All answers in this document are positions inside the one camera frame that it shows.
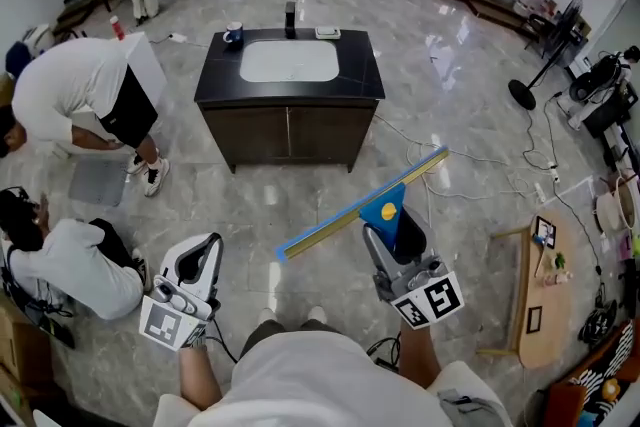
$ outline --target black countertop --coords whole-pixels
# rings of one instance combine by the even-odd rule
[[[232,49],[213,36],[200,74],[194,100],[197,103],[284,98],[356,98],[385,97],[369,35],[365,31],[341,31],[337,40],[325,40],[336,47],[338,76],[327,82],[248,82],[240,76],[243,49],[256,41],[286,40],[284,28],[244,31],[244,46]],[[296,29],[298,40],[315,40],[314,29]]]

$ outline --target wooden cabinet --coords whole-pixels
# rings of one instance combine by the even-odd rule
[[[229,166],[289,155],[285,107],[212,109],[202,114]]]
[[[238,164],[345,164],[351,172],[377,100],[203,105],[200,110],[232,172]]]
[[[291,157],[355,162],[372,116],[363,108],[290,107]]]

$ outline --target blue mug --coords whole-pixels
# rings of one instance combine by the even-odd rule
[[[231,22],[227,25],[227,32],[222,35],[222,40],[225,43],[240,43],[242,42],[243,37],[242,23]]]

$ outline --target hand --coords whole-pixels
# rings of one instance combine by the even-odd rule
[[[41,228],[49,227],[49,200],[43,192],[40,195],[40,204],[36,207],[36,224]]]
[[[117,141],[107,141],[107,150],[119,150],[124,146],[124,143],[119,143]]]

